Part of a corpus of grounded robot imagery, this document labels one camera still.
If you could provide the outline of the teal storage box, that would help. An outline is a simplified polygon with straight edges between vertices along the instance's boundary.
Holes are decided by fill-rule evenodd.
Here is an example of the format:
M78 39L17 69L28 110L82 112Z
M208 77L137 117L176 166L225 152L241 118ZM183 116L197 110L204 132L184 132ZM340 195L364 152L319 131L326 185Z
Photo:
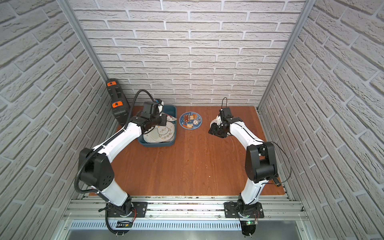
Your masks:
M167 116L166 126L155 126L152 130L138 138L144 147L169 147L174 144L177 133L177 109L173 105L164 105L163 115Z

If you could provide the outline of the floral pink coaster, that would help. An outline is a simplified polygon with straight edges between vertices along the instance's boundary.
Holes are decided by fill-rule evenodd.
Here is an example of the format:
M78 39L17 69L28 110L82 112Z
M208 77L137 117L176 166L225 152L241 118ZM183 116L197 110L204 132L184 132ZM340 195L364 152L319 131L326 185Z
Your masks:
M215 119L213 119L210 123L210 127L212 126L212 124L216 124L216 125L220 125L222 122L221 120L221 117L220 116L217 116Z

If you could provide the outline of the white dog face coaster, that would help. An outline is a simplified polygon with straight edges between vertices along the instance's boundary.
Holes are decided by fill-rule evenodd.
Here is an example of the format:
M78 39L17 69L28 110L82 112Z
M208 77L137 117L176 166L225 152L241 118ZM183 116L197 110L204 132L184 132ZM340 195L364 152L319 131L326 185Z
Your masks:
M143 139L147 143L170 142L174 138L175 132L175 125L167 122L166 126L155 126L153 130L143 135Z

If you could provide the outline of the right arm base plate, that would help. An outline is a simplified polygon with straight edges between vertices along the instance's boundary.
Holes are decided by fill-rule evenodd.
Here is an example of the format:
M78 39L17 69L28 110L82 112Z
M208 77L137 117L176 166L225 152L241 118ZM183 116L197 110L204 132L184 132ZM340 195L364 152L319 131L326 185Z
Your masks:
M242 201L225 202L224 213L226 218L263 219L265 217L264 210L260 202L252 205L245 205Z

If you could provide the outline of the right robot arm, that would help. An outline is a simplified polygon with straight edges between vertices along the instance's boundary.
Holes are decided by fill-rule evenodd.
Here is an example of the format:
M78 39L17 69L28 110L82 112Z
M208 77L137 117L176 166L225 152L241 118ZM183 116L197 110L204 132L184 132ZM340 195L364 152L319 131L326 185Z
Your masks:
M281 186L275 147L253 134L240 118L235 118L230 108L222 108L211 122L209 134L219 138L234 136L246 150L245 172L248 180L240 194L237 209L242 216L257 210L259 196L270 180Z

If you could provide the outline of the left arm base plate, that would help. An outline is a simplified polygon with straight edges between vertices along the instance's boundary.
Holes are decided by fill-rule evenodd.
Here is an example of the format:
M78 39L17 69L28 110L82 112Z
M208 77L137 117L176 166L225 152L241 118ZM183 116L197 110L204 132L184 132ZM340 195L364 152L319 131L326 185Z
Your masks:
M124 203L120 207L114 206L111 210L110 217L122 218L144 218L147 212L148 202L132 202Z

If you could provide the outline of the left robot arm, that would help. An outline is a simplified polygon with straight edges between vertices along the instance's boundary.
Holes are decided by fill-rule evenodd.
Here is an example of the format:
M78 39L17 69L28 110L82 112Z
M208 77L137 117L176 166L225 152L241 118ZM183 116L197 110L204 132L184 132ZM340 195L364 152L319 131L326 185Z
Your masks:
M84 148L79 154L75 191L79 194L95 193L119 215L128 216L133 210L132 199L116 182L111 163L132 141L155 126L167 124L163 106L160 99L145 102L143 110L137 116L129 117L118 132L92 149Z

